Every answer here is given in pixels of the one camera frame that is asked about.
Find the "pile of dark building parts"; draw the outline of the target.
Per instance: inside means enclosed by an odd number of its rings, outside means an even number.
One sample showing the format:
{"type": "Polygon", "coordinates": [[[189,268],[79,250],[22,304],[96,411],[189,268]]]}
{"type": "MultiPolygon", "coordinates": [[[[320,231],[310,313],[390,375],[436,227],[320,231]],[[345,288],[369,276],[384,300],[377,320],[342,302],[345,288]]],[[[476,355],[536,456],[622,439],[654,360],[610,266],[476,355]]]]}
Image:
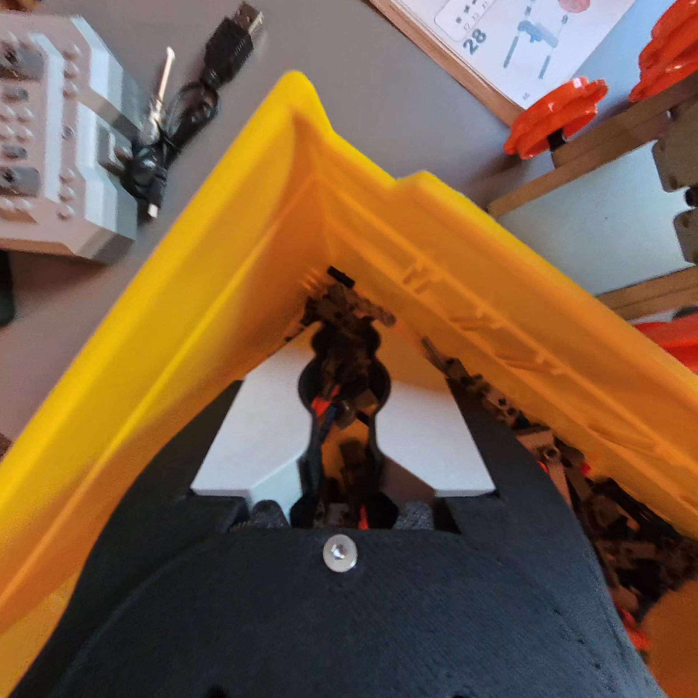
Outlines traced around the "pile of dark building parts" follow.
{"type": "MultiPolygon", "coordinates": [[[[309,447],[300,460],[302,495],[292,506],[298,528],[458,531],[447,499],[473,501],[492,493],[439,494],[426,476],[407,470],[380,446],[379,417],[396,406],[397,370],[388,371],[379,350],[388,348],[375,323],[394,328],[395,315],[355,289],[335,266],[322,292],[306,301],[301,329],[318,323],[314,356],[301,372],[301,402],[313,415],[309,447]]],[[[542,422],[532,421],[480,373],[469,373],[455,356],[420,338],[417,367],[436,371],[436,387],[447,389],[447,407],[457,407],[452,388],[473,395],[495,423],[510,433],[571,508],[592,545],[615,610],[634,647],[643,655],[649,639],[641,624],[669,591],[697,579],[697,541],[606,478],[592,481],[582,453],[542,422]]]]}

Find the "grey control hub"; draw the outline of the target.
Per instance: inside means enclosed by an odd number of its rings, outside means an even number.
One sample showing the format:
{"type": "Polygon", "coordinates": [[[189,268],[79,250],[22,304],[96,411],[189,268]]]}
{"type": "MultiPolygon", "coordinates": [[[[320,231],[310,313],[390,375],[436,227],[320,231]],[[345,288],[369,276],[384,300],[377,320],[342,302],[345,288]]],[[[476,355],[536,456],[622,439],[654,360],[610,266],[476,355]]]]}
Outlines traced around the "grey control hub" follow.
{"type": "Polygon", "coordinates": [[[79,16],[1,11],[1,248],[110,264],[137,236],[117,152],[134,79],[79,16]]]}

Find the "yellow plastic parts bin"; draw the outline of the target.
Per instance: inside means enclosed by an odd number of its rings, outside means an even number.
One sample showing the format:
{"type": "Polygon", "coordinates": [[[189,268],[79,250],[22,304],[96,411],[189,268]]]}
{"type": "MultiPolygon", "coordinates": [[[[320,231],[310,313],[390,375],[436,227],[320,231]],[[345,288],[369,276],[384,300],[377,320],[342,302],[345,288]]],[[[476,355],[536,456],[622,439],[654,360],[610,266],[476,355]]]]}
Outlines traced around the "yellow plastic parts bin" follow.
{"type": "Polygon", "coordinates": [[[571,511],[463,389],[495,493],[440,495],[455,532],[354,531],[346,573],[330,533],[184,492],[330,265],[697,537],[697,377],[289,73],[1,462],[1,696],[661,696],[571,511]]]}

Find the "grey orange toy robot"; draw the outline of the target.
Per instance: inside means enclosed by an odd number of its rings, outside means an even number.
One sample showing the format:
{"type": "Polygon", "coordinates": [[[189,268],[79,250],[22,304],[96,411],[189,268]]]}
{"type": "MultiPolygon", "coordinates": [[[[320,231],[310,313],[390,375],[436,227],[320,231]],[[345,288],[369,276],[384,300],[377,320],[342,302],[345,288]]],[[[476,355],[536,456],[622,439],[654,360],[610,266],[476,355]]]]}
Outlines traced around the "grey orange toy robot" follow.
{"type": "Polygon", "coordinates": [[[505,151],[554,169],[487,212],[697,372],[697,2],[675,1],[639,55],[628,107],[574,136],[608,87],[574,78],[513,123],[505,151]]]}

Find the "open instruction booklet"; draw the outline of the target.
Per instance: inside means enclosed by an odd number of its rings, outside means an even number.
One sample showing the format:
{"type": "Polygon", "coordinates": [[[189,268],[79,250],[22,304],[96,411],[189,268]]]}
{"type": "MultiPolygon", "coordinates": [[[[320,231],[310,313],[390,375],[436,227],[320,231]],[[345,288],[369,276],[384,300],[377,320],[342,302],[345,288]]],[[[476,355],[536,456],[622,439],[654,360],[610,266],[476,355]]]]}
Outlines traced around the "open instruction booklet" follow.
{"type": "Polygon", "coordinates": [[[370,1],[510,126],[567,82],[634,1],[370,1]]]}

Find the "black box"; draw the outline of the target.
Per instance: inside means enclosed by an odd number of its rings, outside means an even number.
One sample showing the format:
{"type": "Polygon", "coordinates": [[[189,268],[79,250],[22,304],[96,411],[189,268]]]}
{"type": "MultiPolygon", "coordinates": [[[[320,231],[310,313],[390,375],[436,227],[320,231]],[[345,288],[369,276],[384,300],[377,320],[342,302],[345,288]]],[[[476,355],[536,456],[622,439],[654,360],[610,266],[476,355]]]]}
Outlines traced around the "black box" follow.
{"type": "Polygon", "coordinates": [[[13,295],[13,275],[8,253],[1,250],[1,327],[9,325],[15,318],[15,301],[13,295]]]}

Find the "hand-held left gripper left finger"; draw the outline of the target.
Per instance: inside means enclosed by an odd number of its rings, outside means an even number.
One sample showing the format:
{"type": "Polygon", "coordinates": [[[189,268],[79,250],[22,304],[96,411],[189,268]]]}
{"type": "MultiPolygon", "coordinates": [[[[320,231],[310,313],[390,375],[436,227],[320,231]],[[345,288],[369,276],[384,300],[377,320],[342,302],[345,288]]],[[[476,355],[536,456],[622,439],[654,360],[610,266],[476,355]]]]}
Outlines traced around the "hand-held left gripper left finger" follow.
{"type": "Polygon", "coordinates": [[[303,372],[316,358],[310,325],[243,379],[192,483],[199,496],[239,497],[249,509],[275,502],[287,521],[303,495],[301,459],[309,449],[319,389],[303,372]]]}

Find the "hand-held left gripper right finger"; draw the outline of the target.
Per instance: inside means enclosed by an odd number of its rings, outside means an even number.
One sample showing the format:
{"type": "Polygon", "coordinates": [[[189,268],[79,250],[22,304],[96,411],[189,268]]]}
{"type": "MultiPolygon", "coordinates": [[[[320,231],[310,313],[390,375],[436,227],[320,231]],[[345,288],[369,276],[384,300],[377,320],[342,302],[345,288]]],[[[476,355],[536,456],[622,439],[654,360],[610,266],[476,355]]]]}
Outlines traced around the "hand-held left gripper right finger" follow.
{"type": "Polygon", "coordinates": [[[444,500],[489,496],[496,485],[444,373],[396,329],[379,335],[388,393],[373,420],[381,464],[372,524],[432,525],[444,500]]]}

